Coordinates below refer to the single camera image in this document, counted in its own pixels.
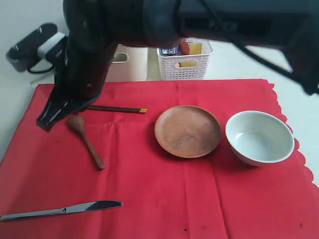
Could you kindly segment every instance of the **red tablecloth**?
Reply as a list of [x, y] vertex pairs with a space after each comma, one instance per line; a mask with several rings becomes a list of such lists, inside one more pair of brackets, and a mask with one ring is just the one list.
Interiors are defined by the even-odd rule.
[[227, 120], [261, 110], [286, 120], [265, 80], [108, 83], [96, 104], [148, 108], [146, 115], [86, 111], [86, 130], [106, 162], [98, 171], [64, 121], [35, 125], [52, 85], [37, 87], [0, 165], [0, 215], [120, 200], [121, 208], [0, 223], [4, 239], [318, 239], [319, 190], [297, 151], [250, 167], [223, 132], [206, 157], [182, 160], [154, 136], [157, 117], [196, 105]]

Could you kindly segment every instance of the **table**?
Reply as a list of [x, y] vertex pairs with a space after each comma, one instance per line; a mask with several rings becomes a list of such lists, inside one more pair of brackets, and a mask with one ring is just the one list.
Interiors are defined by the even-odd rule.
[[[229, 43], [212, 41], [214, 53], [205, 79], [263, 78], [275, 84], [279, 104], [294, 136], [300, 143], [300, 152], [306, 159], [306, 166], [314, 173], [314, 183], [319, 186], [319, 96], [306, 96], [301, 87], [243, 55]], [[289, 69], [284, 56], [277, 50], [252, 47], [254, 51]], [[37, 84], [53, 83], [52, 75], [32, 76], [19, 74], [0, 60], [0, 159], [23, 116]], [[155, 49], [149, 51], [148, 80], [160, 79]]]

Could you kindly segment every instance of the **brown wooden plate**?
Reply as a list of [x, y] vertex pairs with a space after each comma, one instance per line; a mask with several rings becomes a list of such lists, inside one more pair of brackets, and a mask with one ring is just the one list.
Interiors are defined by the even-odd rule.
[[217, 118], [197, 106], [176, 106], [166, 110], [155, 124], [155, 137], [167, 152], [183, 158], [209, 154], [221, 141]]

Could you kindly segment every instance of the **knife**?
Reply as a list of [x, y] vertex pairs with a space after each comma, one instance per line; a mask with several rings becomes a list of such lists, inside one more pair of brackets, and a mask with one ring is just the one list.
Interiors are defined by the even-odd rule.
[[119, 201], [103, 200], [103, 201], [77, 204], [77, 205], [66, 207], [66, 208], [4, 215], [0, 217], [0, 221], [7, 221], [7, 220], [14, 220], [19, 218], [28, 218], [28, 217], [48, 216], [48, 215], [56, 215], [56, 214], [89, 212], [89, 211], [103, 210], [108, 208], [116, 208], [121, 206], [123, 206], [123, 203]]

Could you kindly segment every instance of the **gold-tipped chopstick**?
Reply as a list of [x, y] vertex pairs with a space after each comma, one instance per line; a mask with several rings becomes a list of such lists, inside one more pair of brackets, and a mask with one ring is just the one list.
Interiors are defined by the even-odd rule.
[[95, 111], [112, 111], [112, 112], [125, 112], [125, 113], [139, 113], [139, 114], [145, 114], [148, 111], [148, 109], [144, 109], [144, 108], [95, 106], [95, 105], [89, 105], [87, 109], [95, 110]]

